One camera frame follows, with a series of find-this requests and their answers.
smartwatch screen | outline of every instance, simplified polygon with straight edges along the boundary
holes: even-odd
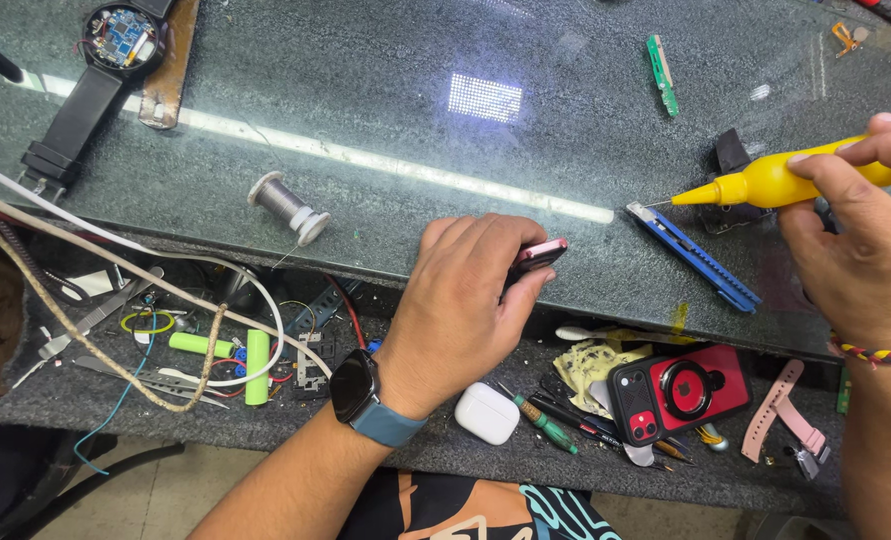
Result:
[[[361,350],[354,350],[329,379],[332,409],[339,422],[356,420],[362,406],[373,394],[375,382],[366,362],[365,354]]]

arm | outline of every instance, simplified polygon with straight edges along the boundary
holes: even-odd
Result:
[[[854,166],[891,167],[891,114],[872,117],[871,136],[836,155],[798,155],[788,167],[811,179],[846,229],[823,232],[812,201],[779,210],[809,298],[840,338],[891,350],[891,197]],[[842,487],[862,538],[891,538],[891,365],[846,361],[852,394],[842,448]]]
[[[426,418],[502,362],[519,343],[543,284],[555,278],[551,268],[530,272],[500,302],[506,274],[521,244],[546,238],[539,224],[522,217],[429,224],[389,335],[374,355],[383,404]],[[335,538],[392,450],[336,421],[327,403],[232,488],[190,538]]]

green screwdriver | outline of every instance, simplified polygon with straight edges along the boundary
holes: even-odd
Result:
[[[511,396],[511,402],[522,411],[522,414],[524,414],[536,428],[542,430],[550,441],[556,443],[556,446],[570,454],[579,452],[579,448],[575,448],[575,445],[572,444],[572,439],[562,431],[562,428],[559,427],[559,425],[550,422],[545,412],[535,408],[535,406],[525,400],[523,396],[510,392],[501,382],[499,383],[499,386],[506,391],[506,394]]]

blue watch strap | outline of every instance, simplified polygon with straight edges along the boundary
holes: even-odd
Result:
[[[386,405],[373,401],[351,425],[356,432],[379,444],[400,448],[415,436],[427,421],[428,418],[421,420],[406,418]]]

solder wire spool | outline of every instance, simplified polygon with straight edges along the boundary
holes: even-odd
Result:
[[[314,211],[298,195],[283,185],[283,173],[272,171],[263,176],[248,191],[247,201],[263,207],[279,219],[288,221],[289,229],[298,233],[298,247],[306,247],[316,240],[332,215]]]

